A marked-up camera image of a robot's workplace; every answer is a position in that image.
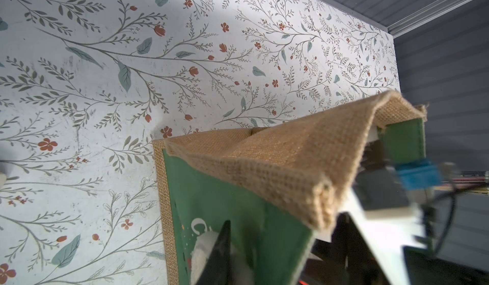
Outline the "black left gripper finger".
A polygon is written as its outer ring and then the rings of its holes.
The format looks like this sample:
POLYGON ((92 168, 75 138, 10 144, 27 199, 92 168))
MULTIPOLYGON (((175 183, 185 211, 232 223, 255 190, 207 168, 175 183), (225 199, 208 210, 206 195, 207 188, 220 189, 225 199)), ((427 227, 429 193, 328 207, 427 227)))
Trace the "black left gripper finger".
POLYGON ((197 284, 231 284, 231 222, 224 222, 197 284))

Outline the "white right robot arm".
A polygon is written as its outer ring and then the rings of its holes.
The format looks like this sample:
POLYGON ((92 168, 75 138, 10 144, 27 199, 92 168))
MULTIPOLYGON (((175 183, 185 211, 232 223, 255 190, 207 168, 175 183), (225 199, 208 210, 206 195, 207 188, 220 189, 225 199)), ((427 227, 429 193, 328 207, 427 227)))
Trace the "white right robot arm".
MULTIPOLYGON (((422 248, 415 240, 424 235, 422 212, 410 207, 364 212, 349 191, 341 212, 349 213, 370 251, 391 284, 408 284, 402 248, 422 248)), ((452 223, 438 258, 488 272, 488 196, 466 193, 457 196, 452 223)))

